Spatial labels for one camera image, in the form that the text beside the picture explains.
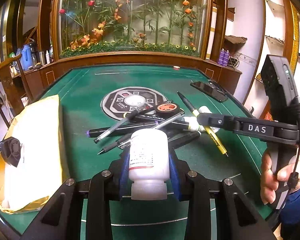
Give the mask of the blue sleeve forearm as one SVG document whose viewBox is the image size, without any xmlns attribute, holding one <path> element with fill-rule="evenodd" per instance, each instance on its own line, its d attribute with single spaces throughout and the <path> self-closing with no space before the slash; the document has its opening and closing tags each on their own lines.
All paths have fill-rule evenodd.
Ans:
<svg viewBox="0 0 300 240">
<path fill-rule="evenodd" d="M 300 189 L 290 194 L 280 213 L 283 239 L 300 239 Z"/>
</svg>

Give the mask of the person's right hand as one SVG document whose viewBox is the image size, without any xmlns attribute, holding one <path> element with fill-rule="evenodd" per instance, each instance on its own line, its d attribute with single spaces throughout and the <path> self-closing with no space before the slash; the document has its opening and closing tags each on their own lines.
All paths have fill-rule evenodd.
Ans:
<svg viewBox="0 0 300 240">
<path fill-rule="evenodd" d="M 270 203 L 272 204 L 276 198 L 276 191 L 279 188 L 279 182 L 287 182 L 290 174 L 293 172 L 295 166 L 295 161 L 287 166 L 281 168 L 277 174 L 273 174 L 272 159 L 268 153 L 265 151 L 262 156 L 261 165 L 261 190 L 260 196 L 264 205 Z M 291 192 L 296 192 L 300 189 L 300 157 L 298 159 L 298 164 L 296 167 L 296 172 L 299 174 L 299 180 L 294 189 Z"/>
</svg>

